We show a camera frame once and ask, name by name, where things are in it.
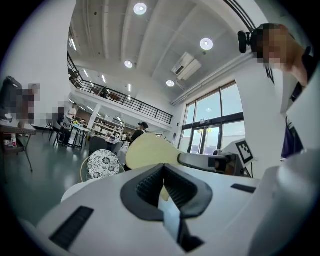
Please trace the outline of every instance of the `recessed light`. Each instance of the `recessed light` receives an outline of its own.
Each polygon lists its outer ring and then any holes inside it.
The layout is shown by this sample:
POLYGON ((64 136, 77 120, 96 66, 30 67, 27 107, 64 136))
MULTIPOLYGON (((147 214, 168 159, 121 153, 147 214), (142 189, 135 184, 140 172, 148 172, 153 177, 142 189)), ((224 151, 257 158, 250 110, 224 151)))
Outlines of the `recessed light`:
POLYGON ((133 7, 133 11, 136 15, 144 15, 147 11, 147 6, 140 2, 137 3, 134 7, 133 7))
POLYGON ((214 43, 212 42, 211 39, 209 38, 204 38, 200 41, 200 46, 202 49, 208 51, 211 50, 212 47, 214 47, 214 43))
POLYGON ((174 81, 168 80, 168 81, 166 81, 166 85, 169 87, 172 87, 175 85, 175 83, 174 83, 174 81))
POLYGON ((131 68, 133 67, 132 62, 129 61, 129 60, 126 60, 126 61, 124 62, 124 65, 125 65, 128 69, 131 69, 131 68))
POLYGON ((75 42, 74 42, 74 40, 73 40, 72 38, 71 38, 71 42, 72 42, 72 45, 73 45, 74 50, 76 51, 77 48, 76 48, 75 42))

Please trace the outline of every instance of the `black cap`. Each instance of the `black cap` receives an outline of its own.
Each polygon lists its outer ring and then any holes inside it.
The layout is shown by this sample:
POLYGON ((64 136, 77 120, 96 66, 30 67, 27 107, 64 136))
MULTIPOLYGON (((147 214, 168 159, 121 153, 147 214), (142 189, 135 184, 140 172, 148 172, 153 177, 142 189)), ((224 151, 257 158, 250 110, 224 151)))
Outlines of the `black cap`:
POLYGON ((148 129, 148 128, 149 128, 149 126, 147 125, 146 122, 140 122, 140 123, 138 123, 138 125, 139 125, 139 126, 143 126, 144 129, 148 129))

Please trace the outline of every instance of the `ceiling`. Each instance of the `ceiling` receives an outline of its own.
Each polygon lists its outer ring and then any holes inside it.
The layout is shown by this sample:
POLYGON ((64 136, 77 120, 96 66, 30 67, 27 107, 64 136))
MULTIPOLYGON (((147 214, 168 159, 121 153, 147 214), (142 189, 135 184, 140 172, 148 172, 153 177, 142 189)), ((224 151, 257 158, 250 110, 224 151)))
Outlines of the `ceiling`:
MULTIPOLYGON (((70 26, 77 51, 68 46, 71 57, 122 64, 129 60, 133 70, 152 78, 174 100, 240 54, 237 35, 201 1, 141 0, 147 12, 137 15, 134 6, 139 2, 77 0, 70 26), (211 50, 200 47, 203 38, 213 41, 211 50), (189 79, 179 81, 179 86, 176 83, 168 87, 167 80, 177 81, 171 70, 185 52, 194 56, 202 67, 189 79)), ((103 84, 100 75, 94 70, 89 72, 92 82, 103 84)), ((122 82, 121 76, 113 76, 113 80, 110 79, 110 88, 128 94, 127 82, 122 82)))
MULTIPOLYGON (((84 99, 82 97, 79 96, 75 96, 75 95, 71 95, 70 100, 72 100, 73 102, 75 102, 77 104, 78 107, 82 107, 84 108, 84 111, 88 112, 89 114, 92 114, 93 112, 88 108, 90 107, 91 109, 95 110, 96 107, 96 103, 92 102, 90 100, 84 99)), ((104 118, 105 116, 109 116, 109 117, 119 117, 129 128, 139 128, 138 123, 143 122, 144 120, 139 120, 137 118, 134 118, 132 116, 114 111, 111 108, 105 107, 105 106, 101 106, 99 114, 101 115, 102 118, 104 118)), ((148 124, 149 126, 149 130, 150 132, 162 132, 163 129, 152 125, 152 124, 148 124)))

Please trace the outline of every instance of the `white pillar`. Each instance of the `white pillar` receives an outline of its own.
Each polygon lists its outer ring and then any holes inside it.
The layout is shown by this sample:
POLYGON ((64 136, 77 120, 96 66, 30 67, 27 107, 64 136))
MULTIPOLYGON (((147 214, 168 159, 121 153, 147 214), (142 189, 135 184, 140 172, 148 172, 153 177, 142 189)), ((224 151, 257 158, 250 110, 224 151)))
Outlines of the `white pillar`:
POLYGON ((89 121, 88 126, 87 126, 88 129, 92 129, 92 127, 94 126, 94 122, 95 122, 95 120, 97 118, 97 115, 98 115, 98 113, 100 111, 100 108, 101 108, 101 104, 97 104, 95 106, 94 112, 92 113, 90 121, 89 121))

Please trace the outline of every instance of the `cable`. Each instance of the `cable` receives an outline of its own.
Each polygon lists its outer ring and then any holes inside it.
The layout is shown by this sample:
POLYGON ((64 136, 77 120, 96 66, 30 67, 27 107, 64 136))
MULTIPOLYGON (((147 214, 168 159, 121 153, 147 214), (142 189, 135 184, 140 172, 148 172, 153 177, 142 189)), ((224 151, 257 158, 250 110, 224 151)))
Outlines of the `cable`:
POLYGON ((254 178, 254 165, 251 162, 251 176, 254 178))

